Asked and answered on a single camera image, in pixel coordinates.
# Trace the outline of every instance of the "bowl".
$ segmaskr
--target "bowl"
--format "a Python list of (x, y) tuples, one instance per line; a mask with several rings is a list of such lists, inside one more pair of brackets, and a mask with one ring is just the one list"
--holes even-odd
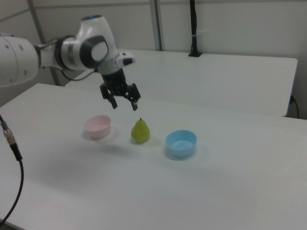
[(94, 116), (85, 122), (84, 129), (92, 139), (100, 139), (111, 131), (111, 118), (105, 115)]
[(165, 142), (168, 150), (174, 157), (186, 158), (195, 151), (197, 137), (191, 131), (178, 130), (170, 133)]

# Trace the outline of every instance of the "wall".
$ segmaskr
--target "wall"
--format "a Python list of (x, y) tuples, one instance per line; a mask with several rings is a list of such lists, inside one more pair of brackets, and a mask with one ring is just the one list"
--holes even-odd
[[(34, 0), (46, 40), (75, 35), (80, 19), (101, 14), (112, 28), (118, 48), (156, 50), (152, 8), (149, 0)], [(62, 85), (68, 81), (57, 72)], [(67, 72), (76, 77), (79, 72)]]
[[(160, 4), (164, 49), (189, 52), (189, 4), (177, 0), (161, 0)], [(306, 1), (200, 3), (196, 12), (198, 30), (208, 30), (198, 36), (201, 52), (297, 58), (293, 93), (301, 117), (307, 119)], [(294, 105), (289, 114), (296, 117)]]
[[(40, 44), (28, 4), (25, 0), (0, 0), (0, 31)], [(18, 96), (36, 83), (54, 84), (50, 70), (41, 69), (35, 79), (27, 83), (0, 88), (0, 106)]]

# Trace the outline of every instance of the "white table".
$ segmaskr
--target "white table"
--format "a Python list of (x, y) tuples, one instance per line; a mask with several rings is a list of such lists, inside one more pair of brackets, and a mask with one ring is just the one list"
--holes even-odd
[[(142, 98), (264, 115), (287, 113), (296, 59), (130, 51), (136, 62), (124, 68), (125, 75)], [(66, 87), (99, 91), (102, 82), (94, 73)]]
[[(25, 181), (9, 222), (27, 230), (305, 230), (307, 122), (141, 99), (139, 109), (100, 92), (37, 84), (0, 113), (24, 157)], [(112, 132), (91, 141), (85, 121), (105, 114)], [(151, 138), (134, 145), (142, 117)], [(188, 129), (195, 154), (175, 161), (165, 138)], [(0, 217), (20, 170), (0, 138)]]

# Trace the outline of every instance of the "green pear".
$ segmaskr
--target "green pear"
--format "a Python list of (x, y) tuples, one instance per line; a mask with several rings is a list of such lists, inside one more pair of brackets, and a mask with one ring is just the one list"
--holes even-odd
[(142, 118), (135, 123), (135, 126), (131, 130), (132, 139), (137, 143), (145, 142), (149, 139), (149, 128)]

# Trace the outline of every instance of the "metal connector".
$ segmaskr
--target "metal connector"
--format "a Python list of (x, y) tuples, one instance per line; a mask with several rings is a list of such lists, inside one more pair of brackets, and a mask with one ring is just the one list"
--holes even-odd
[(10, 129), (4, 130), (3, 133), (4, 133), (4, 136), (6, 137), (9, 145), (13, 145), (13, 144), (16, 143), (13, 132)]

